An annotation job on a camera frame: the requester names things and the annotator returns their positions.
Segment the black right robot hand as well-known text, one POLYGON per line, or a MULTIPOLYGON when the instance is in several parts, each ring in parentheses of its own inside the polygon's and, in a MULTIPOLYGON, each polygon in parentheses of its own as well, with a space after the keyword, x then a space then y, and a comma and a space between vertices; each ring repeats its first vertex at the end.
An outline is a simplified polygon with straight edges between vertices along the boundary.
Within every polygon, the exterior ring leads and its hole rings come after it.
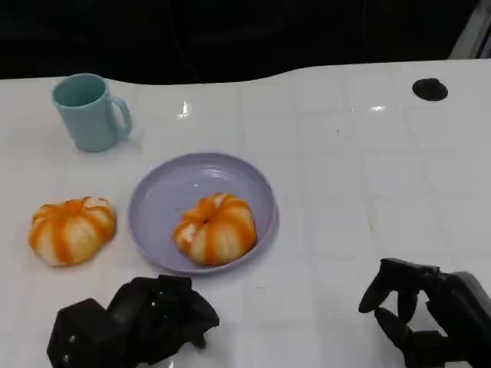
POLYGON ((374 313, 407 367, 490 365, 490 297, 469 272, 445 273, 434 265, 383 258, 358 310, 374 313), (420 292, 441 331, 410 328, 420 292))

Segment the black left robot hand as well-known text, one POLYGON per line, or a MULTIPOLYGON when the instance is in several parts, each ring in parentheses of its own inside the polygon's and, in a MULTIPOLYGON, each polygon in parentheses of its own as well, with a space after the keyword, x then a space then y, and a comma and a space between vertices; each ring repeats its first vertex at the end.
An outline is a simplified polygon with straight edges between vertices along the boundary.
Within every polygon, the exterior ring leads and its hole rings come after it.
POLYGON ((107 311, 124 333, 123 367, 154 365, 186 343, 202 350, 205 333, 219 326, 218 314, 188 277, 134 278, 118 289, 107 311))

